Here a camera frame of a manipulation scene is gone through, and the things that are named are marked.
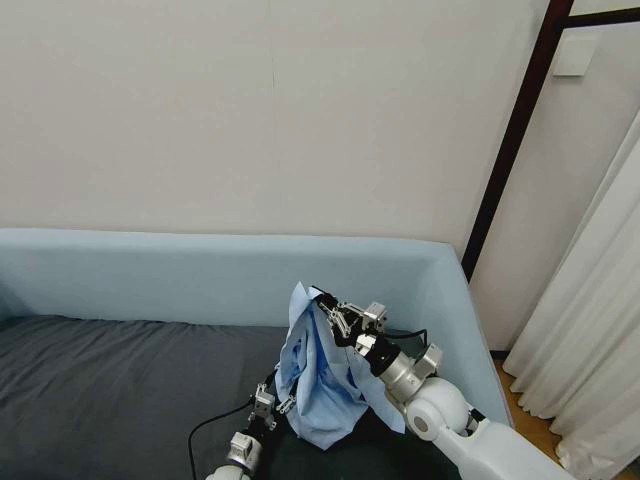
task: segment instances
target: light blue headboard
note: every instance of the light blue headboard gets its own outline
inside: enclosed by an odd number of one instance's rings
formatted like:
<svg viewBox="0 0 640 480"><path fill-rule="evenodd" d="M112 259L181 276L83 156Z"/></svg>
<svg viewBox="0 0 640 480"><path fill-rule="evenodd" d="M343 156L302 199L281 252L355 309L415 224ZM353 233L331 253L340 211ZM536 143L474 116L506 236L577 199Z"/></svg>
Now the light blue headboard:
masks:
<svg viewBox="0 0 640 480"><path fill-rule="evenodd" d="M0 229L0 319L59 314L287 325L295 284L387 305L389 327L427 328L441 375L509 423L450 245L378 238Z"/></svg>

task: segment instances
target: gray bed sheet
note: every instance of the gray bed sheet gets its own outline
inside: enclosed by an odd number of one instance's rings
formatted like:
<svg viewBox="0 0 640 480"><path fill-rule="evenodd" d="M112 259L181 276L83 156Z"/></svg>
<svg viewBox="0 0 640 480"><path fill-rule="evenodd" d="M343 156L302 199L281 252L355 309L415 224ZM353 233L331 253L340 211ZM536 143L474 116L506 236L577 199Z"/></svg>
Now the gray bed sheet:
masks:
<svg viewBox="0 0 640 480"><path fill-rule="evenodd" d="M0 322L1 479L189 479L193 426L244 403L286 329L56 316ZM249 410L194 438L198 478ZM435 447L371 412L327 452L283 425L257 478L459 479Z"/></svg>

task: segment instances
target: blue cloth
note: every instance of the blue cloth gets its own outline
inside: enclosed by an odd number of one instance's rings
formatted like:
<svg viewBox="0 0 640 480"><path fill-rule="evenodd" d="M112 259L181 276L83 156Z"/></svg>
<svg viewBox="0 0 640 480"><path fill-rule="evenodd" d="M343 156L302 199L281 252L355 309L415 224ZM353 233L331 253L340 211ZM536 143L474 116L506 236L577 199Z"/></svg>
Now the blue cloth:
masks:
<svg viewBox="0 0 640 480"><path fill-rule="evenodd" d="M371 407L392 430L404 433L402 415L384 395L384 384L352 347L336 347L326 315L312 302L321 292L307 293L298 283L289 303L289 332L277 365L280 401L298 379L297 401L287 413L291 428L326 450L351 433Z"/></svg>

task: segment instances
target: wooden floor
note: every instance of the wooden floor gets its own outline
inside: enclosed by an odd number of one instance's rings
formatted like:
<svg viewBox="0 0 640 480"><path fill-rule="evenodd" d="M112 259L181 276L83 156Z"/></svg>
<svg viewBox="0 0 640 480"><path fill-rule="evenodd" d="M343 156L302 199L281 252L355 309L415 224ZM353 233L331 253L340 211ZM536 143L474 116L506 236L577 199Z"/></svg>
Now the wooden floor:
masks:
<svg viewBox="0 0 640 480"><path fill-rule="evenodd" d="M555 449L562 437L549 431L551 420L542 420L538 417L532 417L518 406L518 398L520 397L520 394L513 393L509 390L509 386L515 379L502 370L502 360L494 360L494 363L496 365L496 370L498 370L498 375L500 376L500 383L502 383L502 389L504 390L507 398L507 404L509 405L509 410L511 411L511 416L513 417L516 430L557 462L558 457L555 454ZM615 480L640 479L630 470L625 470L618 475Z"/></svg>

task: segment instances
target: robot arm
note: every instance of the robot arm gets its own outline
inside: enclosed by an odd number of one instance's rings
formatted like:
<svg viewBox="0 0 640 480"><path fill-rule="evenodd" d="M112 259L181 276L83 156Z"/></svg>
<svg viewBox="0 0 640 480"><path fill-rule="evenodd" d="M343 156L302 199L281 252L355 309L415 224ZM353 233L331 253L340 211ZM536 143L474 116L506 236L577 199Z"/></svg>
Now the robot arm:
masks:
<svg viewBox="0 0 640 480"><path fill-rule="evenodd" d="M385 384L387 399L402 413L407 428L433 442L457 467L463 480L572 480L573 477L515 430L491 422L467 403L452 383L435 377L442 351L429 345L417 358L383 336L386 309L340 303L328 293L316 298L326 313L335 343L351 346ZM295 392L275 407L275 397L258 386L250 427L236 432L227 459L207 480L250 480L266 434L275 428L272 411L286 413Z"/></svg>

